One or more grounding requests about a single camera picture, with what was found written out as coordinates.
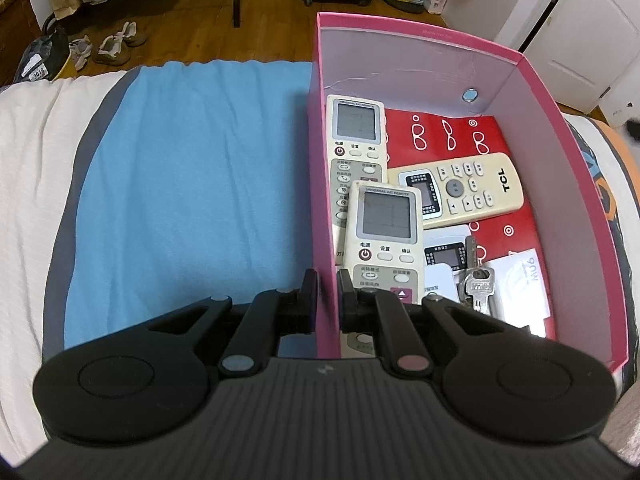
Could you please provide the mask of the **cream TCL remote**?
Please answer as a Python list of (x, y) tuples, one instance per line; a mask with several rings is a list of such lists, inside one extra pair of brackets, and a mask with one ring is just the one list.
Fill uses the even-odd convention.
[(387, 179), (420, 192), (426, 230), (508, 214), (525, 202), (518, 172), (503, 153), (390, 168)]

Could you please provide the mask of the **striped patterned bed sheet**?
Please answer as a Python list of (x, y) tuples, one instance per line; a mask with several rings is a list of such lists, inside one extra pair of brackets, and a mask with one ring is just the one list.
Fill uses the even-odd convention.
[[(634, 479), (606, 368), (431, 295), (346, 359), (303, 63), (1, 93), (6, 479)], [(316, 329), (279, 289), (318, 272)]]

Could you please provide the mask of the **red and white booklet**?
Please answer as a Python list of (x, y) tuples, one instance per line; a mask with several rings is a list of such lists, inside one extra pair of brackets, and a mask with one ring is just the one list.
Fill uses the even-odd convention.
[(428, 292), (425, 232), (524, 205), (520, 178), (506, 154), (413, 165), (390, 180), (381, 103), (337, 100), (328, 122), (336, 265), (359, 286), (389, 290), (416, 304)]

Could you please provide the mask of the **wooden nightstand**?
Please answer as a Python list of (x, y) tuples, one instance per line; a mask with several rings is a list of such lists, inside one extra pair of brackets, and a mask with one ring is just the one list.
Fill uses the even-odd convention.
[(21, 57), (41, 29), (30, 0), (1, 0), (0, 3), (0, 84), (10, 84)]

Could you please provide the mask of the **white door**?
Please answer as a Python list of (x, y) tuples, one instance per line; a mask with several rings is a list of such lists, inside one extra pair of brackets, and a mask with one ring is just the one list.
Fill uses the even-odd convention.
[(525, 50), (556, 102), (590, 112), (639, 54), (639, 0), (559, 0)]

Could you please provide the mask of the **white air conditioner remote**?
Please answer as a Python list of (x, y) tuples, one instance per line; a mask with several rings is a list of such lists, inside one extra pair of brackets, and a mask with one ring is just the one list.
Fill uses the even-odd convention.
[[(366, 180), (352, 182), (340, 269), (356, 288), (376, 289), (375, 314), (394, 320), (423, 294), (422, 200), (402, 186)], [(346, 359), (375, 356), (373, 336), (342, 332)]]

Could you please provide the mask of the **white sneaker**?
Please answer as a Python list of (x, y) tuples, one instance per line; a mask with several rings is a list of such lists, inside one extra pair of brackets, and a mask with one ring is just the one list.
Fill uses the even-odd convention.
[(130, 49), (122, 34), (106, 36), (96, 49), (93, 61), (108, 66), (122, 66), (130, 60)]
[(138, 27), (138, 24), (135, 21), (126, 22), (124, 26), (122, 26), (120, 36), (122, 36), (124, 44), (130, 48), (141, 47), (148, 39), (145, 32)]

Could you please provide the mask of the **silver keys in box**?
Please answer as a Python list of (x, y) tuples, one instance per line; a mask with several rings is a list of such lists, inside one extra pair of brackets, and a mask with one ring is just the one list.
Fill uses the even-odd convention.
[(490, 298), (495, 295), (495, 271), (480, 265), (477, 241), (465, 237), (466, 269), (458, 285), (459, 299), (473, 310), (491, 316)]

